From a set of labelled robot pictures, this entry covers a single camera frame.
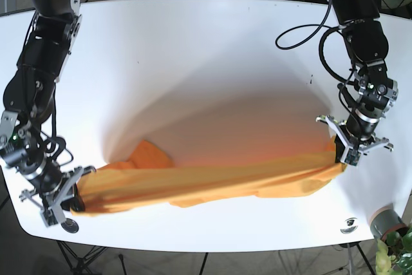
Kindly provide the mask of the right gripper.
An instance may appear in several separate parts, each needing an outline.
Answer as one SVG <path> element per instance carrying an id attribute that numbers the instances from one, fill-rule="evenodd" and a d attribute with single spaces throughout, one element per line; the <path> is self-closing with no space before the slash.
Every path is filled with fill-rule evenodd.
<path id="1" fill-rule="evenodd" d="M 63 173 L 57 157 L 66 150 L 62 137 L 46 136 L 34 127 L 1 128 L 1 169 L 14 170 L 33 185 L 19 199 L 31 201 L 40 209 L 46 227 L 66 221 L 64 211 L 84 212 L 78 171 Z M 39 195 L 42 202 L 36 202 Z"/>

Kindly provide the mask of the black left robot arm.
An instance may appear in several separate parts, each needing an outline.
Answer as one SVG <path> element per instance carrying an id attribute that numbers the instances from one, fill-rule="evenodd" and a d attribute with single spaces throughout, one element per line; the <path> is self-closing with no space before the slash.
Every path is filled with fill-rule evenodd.
<path id="1" fill-rule="evenodd" d="M 379 148 L 393 150 L 387 138 L 378 138 L 375 129 L 394 106 L 398 84 L 388 77 L 385 58 L 389 43 L 379 21 L 374 0 L 327 0 L 328 12 L 335 12 L 338 26 L 328 28 L 319 41 L 319 59 L 324 69 L 339 83 L 339 101 L 349 113 L 345 121 L 333 116 L 316 118 L 335 134 L 335 160 L 356 166 L 361 156 Z M 335 73 L 326 63 L 324 44 L 329 35 L 339 33 L 350 58 L 347 78 Z"/>

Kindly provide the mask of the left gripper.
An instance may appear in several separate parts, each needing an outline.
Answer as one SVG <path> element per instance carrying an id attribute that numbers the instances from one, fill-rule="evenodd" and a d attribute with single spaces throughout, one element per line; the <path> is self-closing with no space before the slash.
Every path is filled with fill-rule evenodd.
<path id="1" fill-rule="evenodd" d="M 359 98 L 355 100 L 346 86 L 341 84 L 343 95 L 350 112 L 346 121 L 347 135 L 358 140 L 370 140 L 381 118 L 393 107 L 398 97 L 397 81 L 388 79 L 386 84 L 374 85 L 366 79 L 361 79 L 355 87 Z M 335 148 L 335 161 L 342 164 L 357 166 L 361 156 L 371 151 L 385 148 L 393 151 L 393 144 L 387 138 L 376 138 L 371 144 L 351 143 L 345 135 L 342 124 L 331 115 L 319 115 L 316 122 L 328 126 Z"/>

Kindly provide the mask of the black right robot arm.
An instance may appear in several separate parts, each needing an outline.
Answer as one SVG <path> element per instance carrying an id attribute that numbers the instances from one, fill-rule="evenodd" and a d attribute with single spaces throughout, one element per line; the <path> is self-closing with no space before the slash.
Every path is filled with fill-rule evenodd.
<path id="1" fill-rule="evenodd" d="M 3 93 L 1 166 L 14 168 L 32 188 L 20 194 L 40 210 L 47 227 L 66 225 L 66 212 L 85 209 L 77 182 L 92 166 L 64 172 L 57 159 L 67 150 L 55 131 L 42 125 L 56 123 L 56 85 L 71 55 L 82 16 L 80 0 L 32 0 L 35 12 L 26 32 L 17 70 Z"/>

